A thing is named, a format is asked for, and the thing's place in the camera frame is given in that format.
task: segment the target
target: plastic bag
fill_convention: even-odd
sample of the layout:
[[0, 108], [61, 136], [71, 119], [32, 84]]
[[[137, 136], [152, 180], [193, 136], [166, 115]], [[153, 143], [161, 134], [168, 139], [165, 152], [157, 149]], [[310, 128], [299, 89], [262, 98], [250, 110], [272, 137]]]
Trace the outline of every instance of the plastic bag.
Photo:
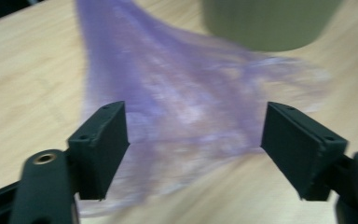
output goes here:
[[321, 69], [172, 28], [130, 0], [77, 0], [77, 9], [89, 56], [84, 117], [124, 100], [131, 143], [106, 200], [78, 202], [83, 217], [259, 151], [267, 100], [310, 111], [325, 95]]

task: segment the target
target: purple cloth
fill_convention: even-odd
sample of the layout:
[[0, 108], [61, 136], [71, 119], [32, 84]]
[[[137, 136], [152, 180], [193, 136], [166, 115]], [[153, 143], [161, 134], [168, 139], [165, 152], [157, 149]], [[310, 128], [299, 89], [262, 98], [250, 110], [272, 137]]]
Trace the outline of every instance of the purple cloth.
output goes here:
[[131, 146], [98, 216], [169, 193], [259, 149], [268, 100], [312, 110], [328, 75], [225, 40], [172, 28], [130, 0], [77, 0], [89, 58], [84, 118], [126, 102]]

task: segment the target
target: wooden table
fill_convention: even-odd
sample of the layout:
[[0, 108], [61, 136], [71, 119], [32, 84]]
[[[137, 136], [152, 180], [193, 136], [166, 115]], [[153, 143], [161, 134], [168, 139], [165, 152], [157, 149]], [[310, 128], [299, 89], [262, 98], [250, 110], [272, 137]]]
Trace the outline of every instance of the wooden table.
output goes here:
[[[206, 34], [197, 0], [138, 0], [159, 19]], [[358, 0], [346, 0], [314, 43], [277, 53], [331, 73], [326, 105], [311, 116], [358, 151]], [[0, 20], [0, 188], [34, 153], [66, 149], [78, 127], [85, 53], [73, 1], [48, 0]], [[305, 203], [270, 158], [246, 155], [172, 195], [82, 223], [335, 223], [328, 203]]]

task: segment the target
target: table surface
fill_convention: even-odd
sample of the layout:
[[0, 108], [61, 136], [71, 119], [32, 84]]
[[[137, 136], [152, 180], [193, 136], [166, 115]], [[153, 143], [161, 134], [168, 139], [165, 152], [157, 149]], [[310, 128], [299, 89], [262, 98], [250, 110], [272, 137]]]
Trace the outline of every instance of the table surface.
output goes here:
[[[155, 17], [207, 34], [198, 0], [138, 0]], [[358, 0], [346, 0], [312, 44], [276, 53], [315, 63], [333, 77], [311, 116], [358, 151]], [[66, 149], [78, 127], [86, 59], [74, 2], [49, 0], [0, 20], [0, 188], [34, 153]], [[82, 223], [336, 223], [329, 202], [301, 202], [266, 154], [237, 158], [190, 187]]]

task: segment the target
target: green cup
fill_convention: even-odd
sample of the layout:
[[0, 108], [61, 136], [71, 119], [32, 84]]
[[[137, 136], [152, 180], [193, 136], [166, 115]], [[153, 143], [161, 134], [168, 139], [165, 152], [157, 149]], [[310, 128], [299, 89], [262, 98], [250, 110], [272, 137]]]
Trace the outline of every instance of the green cup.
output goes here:
[[315, 40], [342, 0], [202, 0], [214, 35], [248, 49], [282, 51]]

